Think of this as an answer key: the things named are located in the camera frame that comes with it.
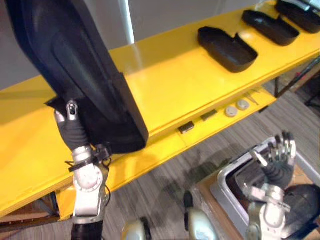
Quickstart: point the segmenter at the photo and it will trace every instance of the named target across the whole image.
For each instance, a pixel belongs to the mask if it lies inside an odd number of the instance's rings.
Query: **black plastic part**
[[[114,154],[143,149],[148,130],[83,0],[6,5],[20,47],[58,96],[48,105],[66,116],[66,103],[76,100],[94,146]]]
[[[245,10],[242,19],[280,46],[292,44],[299,32],[279,16],[274,19],[260,11]]]
[[[146,217],[142,217],[142,218],[140,218],[140,220],[143,224],[146,240],[152,240],[152,235],[151,235],[150,225],[149,225],[148,219]]]
[[[294,175],[294,167],[282,162],[269,164],[261,168],[268,179],[268,184],[286,189]]]
[[[307,32],[311,34],[320,32],[320,16],[316,14],[319,13],[316,8],[311,6],[304,11],[294,4],[278,0],[275,9]]]
[[[209,26],[200,28],[198,42],[216,61],[232,73],[246,70],[258,57],[258,53],[238,34],[233,38],[219,28]]]
[[[194,207],[194,198],[192,197],[192,194],[190,191],[185,191],[183,195],[183,204],[184,208],[187,210],[188,208]]]
[[[316,185],[291,186],[285,191],[284,202],[291,206],[285,214],[286,224],[283,239],[304,239],[317,225],[320,215],[320,188]]]
[[[103,221],[89,224],[73,224],[72,240],[100,240],[102,239]]]
[[[60,122],[58,123],[58,129],[64,143],[68,146],[68,148],[70,148],[71,151],[81,146],[90,145],[86,130],[79,120],[66,120]]]

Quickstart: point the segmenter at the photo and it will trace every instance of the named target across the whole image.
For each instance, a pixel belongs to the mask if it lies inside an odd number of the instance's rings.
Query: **yellow shelf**
[[[201,118],[194,119],[192,121],[194,123],[192,130],[181,134],[176,129],[172,133],[149,144],[145,149],[117,159],[110,165],[110,172],[107,179],[107,185],[111,192],[276,101],[276,99],[262,87],[257,88],[257,90],[259,92],[250,91],[250,95],[259,105],[250,102],[245,96],[241,96],[240,98],[250,103],[250,107],[244,111],[239,110],[235,117],[227,117],[225,115],[225,108],[227,106],[235,107],[235,102],[238,98],[227,105],[218,107],[216,109],[217,114],[206,121],[203,121]],[[61,220],[68,219],[70,215],[72,215],[75,196],[76,191],[73,186],[56,191]]]
[[[274,5],[275,1],[268,1],[246,9],[277,17]],[[279,46],[245,24],[243,11],[214,16],[111,51],[151,139],[319,54],[320,33],[307,33],[290,22],[300,35],[292,44]],[[239,33],[258,52],[256,61],[240,73],[224,69],[198,44],[198,29],[204,26],[221,28],[231,36]]]
[[[264,2],[252,8],[274,16],[273,5],[273,1]],[[117,156],[117,175],[111,173],[108,180],[113,189],[187,149],[180,145],[192,140],[181,137],[177,127],[319,54],[320,33],[298,28],[300,36],[294,43],[278,46],[244,24],[242,12],[208,18],[110,51],[125,74],[150,135],[148,148],[126,156],[130,161]],[[257,60],[246,71],[228,72],[198,45],[197,30],[203,26],[222,28],[232,36],[239,32],[258,51]],[[44,105],[54,95],[41,76],[0,92],[0,135],[4,136],[0,181],[5,183],[0,217],[72,182],[64,163],[71,159],[70,151],[59,135],[53,110]],[[214,134],[212,129],[203,131],[199,133],[202,139]],[[160,142],[172,148],[171,152],[163,153]]]

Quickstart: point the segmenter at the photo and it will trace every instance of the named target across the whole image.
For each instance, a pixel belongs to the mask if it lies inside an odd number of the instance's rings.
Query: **robotic hand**
[[[251,186],[244,190],[246,197],[253,201],[248,208],[248,240],[280,240],[286,225],[285,212],[291,208],[283,202],[284,190],[293,177],[296,142],[292,133],[283,132],[282,136],[275,136],[276,146],[269,143],[268,159],[256,151],[250,152],[260,164],[266,183],[262,189]]]
[[[72,151],[76,189],[71,239],[102,239],[103,218],[107,201],[105,184],[109,168],[103,161],[110,153],[103,146],[93,150],[78,114],[78,105],[71,100],[66,105],[67,118],[55,111],[54,116],[65,144]]]

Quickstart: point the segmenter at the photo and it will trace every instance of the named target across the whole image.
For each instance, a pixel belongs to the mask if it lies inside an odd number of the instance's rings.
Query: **yellow tabletop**
[[[273,4],[265,2],[257,8],[275,16]],[[294,43],[278,46],[245,25],[241,21],[242,12],[215,16],[111,51],[117,67],[125,74],[151,138],[159,136],[158,141],[167,142],[172,134],[172,143],[186,145],[190,141],[187,136],[179,137],[186,138],[183,142],[177,140],[178,126],[319,54],[320,33],[309,34],[298,28],[300,36]],[[222,28],[232,36],[239,32],[259,53],[255,63],[241,73],[225,70],[197,43],[197,30],[203,26]],[[0,92],[0,216],[72,181],[64,163],[71,160],[70,151],[59,136],[53,110],[44,105],[53,96],[41,76]],[[199,134],[203,139],[210,135]],[[177,148],[175,153],[186,149]],[[119,166],[115,178],[121,181],[110,178],[108,182],[114,183],[116,189],[170,156],[174,154],[159,157],[162,160],[158,161],[157,157],[149,157],[155,162],[148,162],[149,167],[139,174],[128,174],[132,171],[128,166],[133,163],[131,157],[123,158],[115,164]]]

